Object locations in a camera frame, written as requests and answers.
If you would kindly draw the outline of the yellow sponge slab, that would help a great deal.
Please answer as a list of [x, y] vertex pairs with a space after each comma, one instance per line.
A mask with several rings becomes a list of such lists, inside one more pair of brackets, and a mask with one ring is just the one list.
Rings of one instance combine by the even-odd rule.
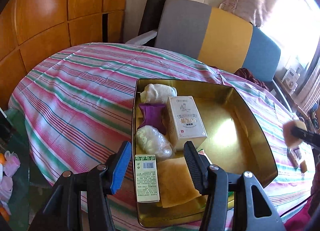
[[171, 158], [159, 162], [157, 174], [163, 208], [185, 204], [201, 196], [194, 187], [185, 158]]

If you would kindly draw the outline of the wooden wardrobe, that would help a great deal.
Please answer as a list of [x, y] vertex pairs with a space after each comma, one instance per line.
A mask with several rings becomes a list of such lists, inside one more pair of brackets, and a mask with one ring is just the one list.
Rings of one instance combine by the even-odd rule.
[[1, 108], [41, 61], [71, 46], [123, 40], [126, 0], [1, 0]]

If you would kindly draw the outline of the right striped curtain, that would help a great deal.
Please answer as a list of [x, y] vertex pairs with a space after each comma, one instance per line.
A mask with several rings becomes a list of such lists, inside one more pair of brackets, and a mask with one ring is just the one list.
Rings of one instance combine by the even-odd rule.
[[295, 95], [296, 104], [307, 113], [319, 100], [319, 55], [309, 79], [303, 83]]

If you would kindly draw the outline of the small green medicine box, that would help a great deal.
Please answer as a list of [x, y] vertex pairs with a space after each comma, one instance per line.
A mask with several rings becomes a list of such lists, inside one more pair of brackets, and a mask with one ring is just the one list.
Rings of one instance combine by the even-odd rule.
[[135, 155], [135, 185], [138, 203], [160, 201], [156, 157], [154, 155]]

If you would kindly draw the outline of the small yellow sponge wedge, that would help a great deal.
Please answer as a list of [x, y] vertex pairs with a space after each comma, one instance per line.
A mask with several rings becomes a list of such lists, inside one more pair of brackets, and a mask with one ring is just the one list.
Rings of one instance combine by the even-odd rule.
[[301, 163], [300, 163], [300, 171], [301, 173], [305, 173], [308, 171], [308, 167], [307, 167], [307, 164], [306, 164], [306, 161], [303, 160]]

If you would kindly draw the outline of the large white tea box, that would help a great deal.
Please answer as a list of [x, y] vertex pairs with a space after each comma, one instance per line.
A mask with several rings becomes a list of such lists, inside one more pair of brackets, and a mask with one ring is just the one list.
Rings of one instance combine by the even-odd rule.
[[187, 141], [198, 148], [207, 139], [207, 132], [192, 96], [168, 97], [167, 110], [167, 132], [176, 151], [182, 151]]

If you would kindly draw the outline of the purple snack wrapper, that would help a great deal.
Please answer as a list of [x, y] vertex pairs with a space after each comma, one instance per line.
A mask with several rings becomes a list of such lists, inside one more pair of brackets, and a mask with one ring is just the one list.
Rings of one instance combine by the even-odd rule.
[[142, 128], [146, 125], [156, 128], [163, 135], [167, 134], [167, 130], [162, 122], [163, 110], [166, 108], [165, 104], [155, 103], [141, 103], [139, 104], [140, 111], [143, 115], [143, 122], [138, 128]]

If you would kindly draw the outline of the black rolled mat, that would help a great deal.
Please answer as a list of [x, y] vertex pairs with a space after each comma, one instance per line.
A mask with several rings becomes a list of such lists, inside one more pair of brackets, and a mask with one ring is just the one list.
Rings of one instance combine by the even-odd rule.
[[147, 0], [138, 35], [157, 30], [166, 0]]

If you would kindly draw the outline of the striped bed sheet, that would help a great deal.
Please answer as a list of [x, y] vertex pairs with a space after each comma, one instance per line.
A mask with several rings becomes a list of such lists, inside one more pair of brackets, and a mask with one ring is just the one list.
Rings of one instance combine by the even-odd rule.
[[66, 170], [88, 171], [131, 138], [136, 81], [168, 78], [234, 87], [260, 124], [278, 176], [265, 188], [285, 224], [306, 211], [315, 163], [302, 145], [308, 171], [287, 158], [283, 124], [294, 115], [267, 90], [239, 76], [175, 52], [147, 46], [88, 43], [62, 50], [33, 68], [17, 85], [9, 107], [24, 115], [31, 158], [54, 184]]

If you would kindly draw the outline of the small white ball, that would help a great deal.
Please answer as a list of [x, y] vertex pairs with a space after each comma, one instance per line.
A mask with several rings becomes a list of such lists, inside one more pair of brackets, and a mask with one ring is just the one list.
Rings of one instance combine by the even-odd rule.
[[176, 97], [177, 90], [164, 84], [148, 84], [140, 93], [140, 100], [147, 104], [166, 104], [169, 97]]

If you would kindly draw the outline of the gold tin tray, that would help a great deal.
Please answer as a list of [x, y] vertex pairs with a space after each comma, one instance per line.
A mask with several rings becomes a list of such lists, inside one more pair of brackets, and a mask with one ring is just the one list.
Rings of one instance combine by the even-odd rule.
[[[145, 154], [135, 135], [143, 122], [138, 107], [140, 93], [148, 84], [170, 85], [180, 96], [193, 96], [208, 136], [197, 150], [204, 149], [212, 163], [233, 174], [251, 171], [263, 187], [278, 175], [266, 136], [239, 92], [233, 87], [198, 81], [158, 78], [136, 81], [131, 127], [133, 160], [136, 154]], [[137, 219], [145, 228], [186, 224], [202, 219], [206, 202], [207, 196], [170, 208], [163, 208], [161, 202], [137, 202]]]

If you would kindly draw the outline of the wooden side table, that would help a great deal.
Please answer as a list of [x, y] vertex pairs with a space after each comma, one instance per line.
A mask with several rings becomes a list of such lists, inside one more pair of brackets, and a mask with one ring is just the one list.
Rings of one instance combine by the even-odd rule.
[[276, 77], [273, 78], [276, 85], [281, 89], [281, 93], [284, 95], [285, 100], [288, 102], [290, 108], [293, 111], [298, 111], [302, 117], [307, 120], [308, 122], [311, 122], [310, 116], [300, 107], [298, 102], [296, 101], [296, 98], [294, 94], [290, 94], [290, 91], [283, 85], [283, 83]]

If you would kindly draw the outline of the white product box on table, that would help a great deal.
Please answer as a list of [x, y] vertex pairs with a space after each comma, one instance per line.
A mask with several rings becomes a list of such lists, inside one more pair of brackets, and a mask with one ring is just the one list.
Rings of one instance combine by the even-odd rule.
[[297, 73], [294, 69], [290, 68], [283, 76], [281, 82], [286, 85], [288, 89], [292, 90], [296, 87], [299, 77], [300, 74]]

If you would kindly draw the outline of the large white plastic-wrapped bun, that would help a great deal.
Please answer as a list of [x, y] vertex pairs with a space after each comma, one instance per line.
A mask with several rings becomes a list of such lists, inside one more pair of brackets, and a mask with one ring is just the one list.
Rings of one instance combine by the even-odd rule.
[[142, 150], [159, 160], [174, 156], [174, 149], [169, 140], [153, 126], [145, 125], [139, 128], [136, 131], [136, 141]]

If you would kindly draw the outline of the maroon cloth on chair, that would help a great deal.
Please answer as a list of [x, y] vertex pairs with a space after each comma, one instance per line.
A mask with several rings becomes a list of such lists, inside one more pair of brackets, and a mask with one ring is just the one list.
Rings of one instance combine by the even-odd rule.
[[244, 78], [244, 79], [258, 85], [259, 87], [269, 91], [269, 88], [266, 86], [266, 84], [264, 82], [258, 80], [257, 78], [255, 78], [255, 76], [253, 76], [253, 74], [247, 68], [239, 68], [236, 70], [236, 72], [234, 74], [236, 76]]

